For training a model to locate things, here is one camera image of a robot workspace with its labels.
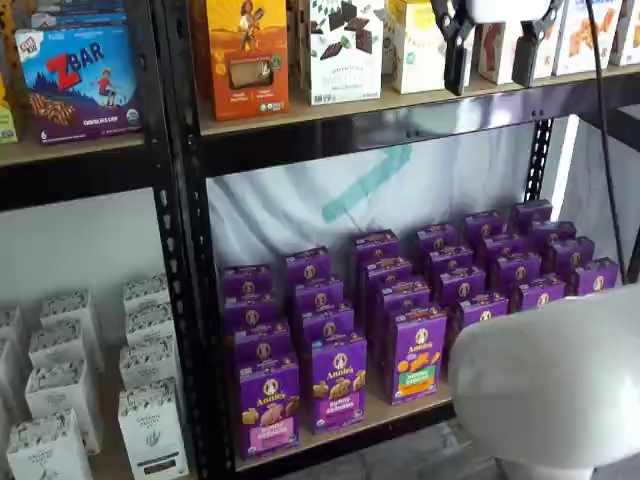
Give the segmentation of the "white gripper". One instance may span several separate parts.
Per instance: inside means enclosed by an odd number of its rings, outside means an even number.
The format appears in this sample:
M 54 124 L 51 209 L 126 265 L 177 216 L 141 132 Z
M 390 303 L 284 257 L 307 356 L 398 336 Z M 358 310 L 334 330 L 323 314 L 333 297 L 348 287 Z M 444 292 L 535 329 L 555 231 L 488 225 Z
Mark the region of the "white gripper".
M 522 35 L 514 54 L 512 80 L 531 86 L 536 78 L 551 74 L 564 12 L 562 0 L 467 0 L 453 6 L 433 0 L 436 24 L 445 40 L 444 85 L 460 96 L 464 91 L 468 49 L 465 41 L 475 23 L 521 22 Z

